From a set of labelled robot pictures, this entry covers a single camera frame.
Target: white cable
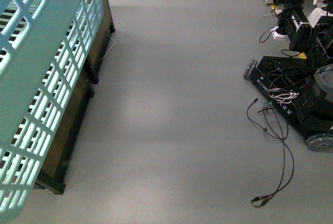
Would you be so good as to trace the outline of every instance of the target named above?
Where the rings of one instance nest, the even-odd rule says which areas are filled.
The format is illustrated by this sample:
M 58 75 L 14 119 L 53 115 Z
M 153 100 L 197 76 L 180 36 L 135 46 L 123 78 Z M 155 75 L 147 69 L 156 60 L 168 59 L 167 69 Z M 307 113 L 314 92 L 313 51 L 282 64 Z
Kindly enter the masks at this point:
M 113 49 L 113 47 L 116 44 L 115 40 L 113 40 L 112 38 L 108 38 L 108 39 L 110 39 L 113 42 L 113 45 L 108 49 L 108 51 L 106 51 L 105 55 L 102 58 L 100 58 L 98 61 L 103 60 L 110 53 L 110 51 Z
M 293 92 L 293 91 L 284 91 L 284 93 L 279 95 L 273 95 L 270 94 L 271 92 L 279 92 L 283 91 L 283 89 L 280 88 L 273 88 L 268 91 L 268 96 L 274 100 L 276 100 L 280 105 L 282 104 L 290 104 L 293 99 L 296 99 L 299 95 L 299 93 Z

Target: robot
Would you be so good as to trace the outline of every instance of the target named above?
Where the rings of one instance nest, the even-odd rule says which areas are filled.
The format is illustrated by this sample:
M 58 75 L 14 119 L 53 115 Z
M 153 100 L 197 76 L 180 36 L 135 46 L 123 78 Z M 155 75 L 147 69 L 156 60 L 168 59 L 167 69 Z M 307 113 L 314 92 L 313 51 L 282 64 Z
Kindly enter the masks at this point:
M 304 0 L 284 4 L 270 34 L 289 41 L 289 50 L 303 53 L 252 60 L 244 78 L 251 81 L 304 137 L 312 151 L 333 151 L 333 0 L 314 0 L 306 17 Z

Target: laundry basket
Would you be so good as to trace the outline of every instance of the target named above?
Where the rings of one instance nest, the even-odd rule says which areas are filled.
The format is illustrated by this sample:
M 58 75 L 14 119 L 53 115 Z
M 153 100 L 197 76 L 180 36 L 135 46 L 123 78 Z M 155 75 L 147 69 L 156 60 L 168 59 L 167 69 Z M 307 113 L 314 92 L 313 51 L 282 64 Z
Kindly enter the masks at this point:
M 103 17 L 102 0 L 0 0 L 0 222 L 16 218 Z

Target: basket grid openings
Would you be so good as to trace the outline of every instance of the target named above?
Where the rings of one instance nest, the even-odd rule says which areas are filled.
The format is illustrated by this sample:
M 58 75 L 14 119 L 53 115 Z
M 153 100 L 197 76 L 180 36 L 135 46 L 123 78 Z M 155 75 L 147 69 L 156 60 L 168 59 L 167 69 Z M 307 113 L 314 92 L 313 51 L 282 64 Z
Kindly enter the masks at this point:
M 0 69 L 35 24 L 47 0 L 12 0 L 0 15 Z M 81 0 L 11 142 L 0 148 L 0 213 L 22 206 L 103 16 L 102 0 Z

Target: black cable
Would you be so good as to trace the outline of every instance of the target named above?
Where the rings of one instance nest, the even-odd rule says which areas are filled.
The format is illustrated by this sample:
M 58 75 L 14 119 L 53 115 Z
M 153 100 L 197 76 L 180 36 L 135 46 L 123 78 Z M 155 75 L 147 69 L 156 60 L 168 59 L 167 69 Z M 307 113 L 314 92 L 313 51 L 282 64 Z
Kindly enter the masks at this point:
M 307 76 L 307 77 L 305 77 L 305 78 L 303 78 L 303 79 L 301 79 L 301 80 L 295 82 L 295 84 L 298 84 L 298 83 L 300 83 L 300 82 L 303 82 L 303 81 L 305 81 L 306 79 L 308 79 L 308 78 L 314 76 L 315 74 L 321 74 L 321 73 L 328 72 L 328 71 L 333 71 L 333 69 L 327 69 L 327 70 L 321 70 L 321 71 L 315 72 L 315 73 L 313 73 L 313 74 L 311 74 L 311 75 L 309 75 L 309 76 Z M 282 88 L 282 89 L 288 89 L 288 88 L 290 88 L 290 87 L 291 87 L 291 86 L 289 85 L 289 86 L 286 86 L 286 87 L 284 87 L 284 88 Z
M 290 49 L 281 49 L 281 53 L 284 54 L 285 56 L 288 56 L 288 57 L 296 57 L 296 56 L 299 56 L 301 53 L 303 53 L 303 52 L 300 52 L 296 55 L 291 56 L 291 55 L 287 55 L 286 53 L 284 53 L 284 51 L 291 51 L 291 50 Z
M 282 127 L 281 127 L 280 121 L 279 121 L 279 119 L 278 119 L 278 117 L 277 117 L 277 115 L 276 115 L 276 113 L 275 113 L 275 111 L 274 111 L 274 108 L 273 108 L 272 106 L 269 106 L 269 108 L 268 108 L 268 107 L 263 107 L 263 109 L 262 109 L 261 111 L 259 111 L 259 112 L 263 112 L 264 117 L 265 117 L 265 120 L 266 120 L 266 123 L 268 124 L 268 126 L 269 126 L 270 129 L 271 129 L 271 131 L 272 131 L 276 136 L 273 136 L 272 134 L 270 134 L 270 133 L 267 131 L 267 128 L 262 127 L 260 124 L 256 123 L 255 121 L 253 121 L 253 120 L 249 117 L 249 114 L 248 114 L 249 109 L 250 109 L 250 107 L 251 107 L 255 102 L 257 102 L 257 101 L 258 101 L 258 99 L 256 98 L 256 99 L 252 102 L 252 104 L 248 107 L 248 109 L 247 109 L 247 116 L 248 116 L 248 119 L 249 119 L 251 122 L 255 123 L 257 126 L 259 126 L 264 132 L 266 132 L 266 133 L 267 133 L 268 135 L 270 135 L 271 137 L 280 140 L 280 141 L 283 143 L 283 155 L 284 155 L 283 170 L 282 170 L 281 178 L 280 178 L 279 185 L 278 185 L 277 189 L 276 189 L 273 193 L 271 193 L 271 194 L 264 195 L 264 196 L 258 196 L 258 197 L 255 197 L 255 198 L 251 201 L 251 205 L 252 205 L 253 207 L 257 207 L 257 208 L 259 208 L 259 207 L 262 207 L 262 206 L 266 205 L 266 204 L 267 204 L 267 203 L 268 203 L 268 202 L 269 202 L 269 201 L 275 196 L 276 193 L 280 192 L 282 189 L 284 189 L 284 188 L 290 183 L 290 181 L 291 181 L 291 179 L 292 179 L 292 177 L 293 177 L 293 174 L 294 174 L 294 157 L 293 157 L 293 154 L 292 154 L 290 148 L 289 148 L 288 145 L 285 143 L 285 139 L 288 137 L 288 134 L 289 134 L 289 122 L 287 122 L 287 133 L 286 133 L 286 135 L 284 136 L 284 132 L 283 132 L 283 130 L 282 130 Z M 280 131 L 281 131 L 281 136 L 279 136 L 279 134 L 276 133 L 276 131 L 273 129 L 273 127 L 271 126 L 270 122 L 268 121 L 268 119 L 267 119 L 267 117 L 266 117 L 266 113 L 265 113 L 265 112 L 268 113 L 268 110 L 272 110 L 272 112 L 274 113 L 274 116 L 275 116 L 275 118 L 276 118 L 276 120 L 277 120 L 277 122 L 278 122 L 278 125 L 279 125 L 279 129 L 280 129 Z M 285 176 L 285 168 L 286 168 L 286 151 L 285 151 L 285 149 L 288 150 L 288 152 L 289 152 L 289 154 L 290 154 L 290 156 L 291 156 L 291 158 L 292 158 L 292 171 L 291 171 L 291 174 L 290 174 L 290 177 L 289 177 L 288 181 L 287 181 L 283 186 L 281 186 L 281 185 L 282 185 L 282 182 L 283 182 L 283 179 L 284 179 L 284 176 Z M 262 202 L 261 202 L 260 205 L 255 205 L 254 202 L 257 202 L 257 201 L 262 201 Z
M 259 43 L 264 43 L 264 42 L 266 42 L 269 38 L 270 38 L 270 36 L 271 36 L 271 34 L 274 32 L 274 31 L 276 31 L 276 30 L 272 30 L 269 34 L 268 34 L 268 37 L 265 39 L 265 40 L 263 40 L 263 41 L 261 41 L 261 38 L 269 31 L 269 30 L 271 30 L 271 29 L 273 29 L 274 27 L 270 27 L 268 30 L 266 30 L 260 37 L 259 37 Z

